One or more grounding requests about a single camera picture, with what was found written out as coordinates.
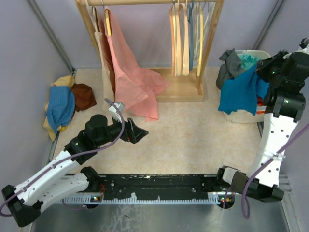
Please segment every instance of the pink cloth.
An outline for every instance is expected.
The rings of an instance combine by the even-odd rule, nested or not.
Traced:
[[[109,13],[112,36],[106,36],[115,71],[115,100],[125,104],[125,110],[134,115],[146,117],[146,121],[157,120],[158,102],[155,96],[163,92],[169,83],[159,73],[139,67],[115,16],[110,10]]]

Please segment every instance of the gray cloth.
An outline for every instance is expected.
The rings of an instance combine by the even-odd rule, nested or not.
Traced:
[[[221,90],[225,81],[238,77],[246,70],[241,67],[242,61],[237,56],[234,48],[232,50],[226,50],[220,56],[219,60],[225,61],[225,64],[220,67],[216,81],[216,86]]]

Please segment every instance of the teal cloth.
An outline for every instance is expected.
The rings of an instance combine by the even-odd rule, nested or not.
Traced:
[[[256,113],[257,97],[264,98],[268,83],[264,82],[255,72],[256,65],[239,75],[236,79],[224,82],[221,89],[219,111],[228,115],[237,110]]]
[[[239,58],[242,61],[241,67],[244,68],[245,70],[250,69],[260,59],[259,57],[254,57],[248,54],[239,55]]]
[[[58,126],[69,124],[75,110],[75,97],[66,86],[52,86],[46,112],[48,123],[55,133]]]

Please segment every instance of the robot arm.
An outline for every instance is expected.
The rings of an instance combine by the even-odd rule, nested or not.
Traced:
[[[290,54],[280,51],[257,63],[257,74],[269,83],[264,98],[264,130],[257,156],[247,174],[231,167],[219,169],[218,180],[229,183],[233,192],[242,194],[248,180],[272,159],[254,177],[246,196],[263,202],[280,201],[283,198],[284,192],[278,188],[279,170],[284,158],[281,148],[288,142],[301,119],[306,103],[300,90],[309,76],[308,40],[304,39],[300,46],[302,50]]]
[[[115,102],[114,105],[118,109],[124,107],[119,102]],[[119,136],[122,131],[121,117],[114,107],[109,111],[112,113],[111,125],[107,125],[107,118],[103,115],[92,116],[85,124],[85,129],[80,131],[54,160],[25,182],[16,187],[7,185],[2,189],[6,201],[20,192],[6,204],[19,227],[32,223],[45,209],[61,199],[79,191],[97,189],[101,184],[100,176],[91,167],[85,167],[80,173],[68,178],[61,178],[96,155],[98,147],[114,141]],[[124,121],[124,130],[120,138],[135,144],[147,134],[148,131],[137,127],[129,118],[128,122]]]

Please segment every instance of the yellow cloth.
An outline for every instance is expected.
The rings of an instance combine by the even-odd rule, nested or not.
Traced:
[[[52,86],[67,86],[69,88],[72,88],[74,84],[75,84],[75,79],[72,75],[70,75],[70,76],[63,76],[59,78],[58,80],[52,83]],[[48,109],[48,103],[45,106],[46,112],[47,112],[47,109]],[[51,128],[51,126],[49,125],[47,117],[45,118],[43,127],[47,129],[50,139],[54,141],[56,139],[56,134],[54,130]]]

